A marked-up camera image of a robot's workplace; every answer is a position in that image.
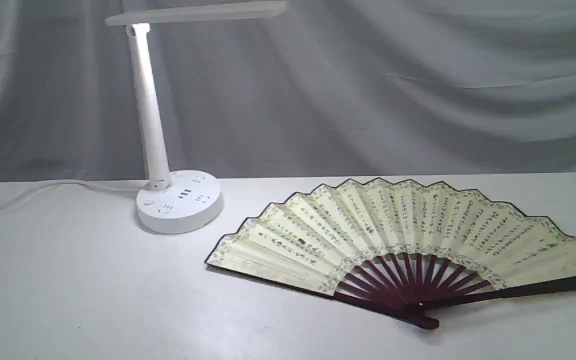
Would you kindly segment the paper folding fan dark ribs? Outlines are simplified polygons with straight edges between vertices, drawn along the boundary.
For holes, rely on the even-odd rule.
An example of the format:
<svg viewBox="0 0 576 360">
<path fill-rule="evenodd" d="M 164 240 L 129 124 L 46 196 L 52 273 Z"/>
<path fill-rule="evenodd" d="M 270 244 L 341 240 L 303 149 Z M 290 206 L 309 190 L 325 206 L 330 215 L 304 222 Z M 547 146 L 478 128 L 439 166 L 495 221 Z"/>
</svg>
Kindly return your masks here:
<svg viewBox="0 0 576 360">
<path fill-rule="evenodd" d="M 352 178 L 295 192 L 220 237 L 205 264 L 381 313 L 576 291 L 576 236 L 477 189 Z"/>
</svg>

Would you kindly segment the white desk lamp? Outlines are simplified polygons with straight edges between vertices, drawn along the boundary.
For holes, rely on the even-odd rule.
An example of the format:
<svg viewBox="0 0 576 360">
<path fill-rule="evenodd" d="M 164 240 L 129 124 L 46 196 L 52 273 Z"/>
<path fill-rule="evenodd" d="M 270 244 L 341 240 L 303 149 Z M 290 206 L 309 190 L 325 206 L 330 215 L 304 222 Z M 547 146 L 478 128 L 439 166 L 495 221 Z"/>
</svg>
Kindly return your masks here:
<svg viewBox="0 0 576 360">
<path fill-rule="evenodd" d="M 219 180 L 201 170 L 171 171 L 163 133 L 148 34 L 153 24 L 267 19 L 283 14 L 285 0 L 264 0 L 129 11 L 105 19 L 125 30 L 134 75 L 147 183 L 135 198 L 137 218 L 147 230 L 176 235 L 203 228 L 223 209 Z"/>
</svg>

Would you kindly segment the grey backdrop curtain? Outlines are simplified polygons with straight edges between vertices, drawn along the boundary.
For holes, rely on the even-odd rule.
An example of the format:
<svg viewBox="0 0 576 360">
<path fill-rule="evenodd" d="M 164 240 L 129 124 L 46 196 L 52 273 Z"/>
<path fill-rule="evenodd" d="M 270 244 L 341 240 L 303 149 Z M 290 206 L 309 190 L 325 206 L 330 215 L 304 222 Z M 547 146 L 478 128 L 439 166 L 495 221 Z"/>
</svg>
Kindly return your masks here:
<svg viewBox="0 0 576 360">
<path fill-rule="evenodd" d="M 146 178 L 124 12 L 0 0 L 0 182 Z M 576 0 L 291 0 L 148 34 L 173 171 L 576 172 Z"/>
</svg>

